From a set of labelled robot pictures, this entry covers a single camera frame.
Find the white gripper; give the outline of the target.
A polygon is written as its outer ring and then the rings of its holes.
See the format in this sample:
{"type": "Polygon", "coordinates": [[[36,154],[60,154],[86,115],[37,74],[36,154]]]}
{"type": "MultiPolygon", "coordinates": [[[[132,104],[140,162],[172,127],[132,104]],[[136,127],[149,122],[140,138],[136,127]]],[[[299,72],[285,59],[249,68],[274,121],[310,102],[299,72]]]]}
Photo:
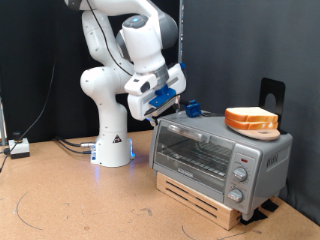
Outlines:
{"type": "Polygon", "coordinates": [[[135,73],[125,84],[131,115],[137,120],[151,118],[153,127],[158,125],[158,115],[170,106],[178,112],[180,94],[186,89],[186,76],[181,64],[158,69],[134,66],[135,73]]]}

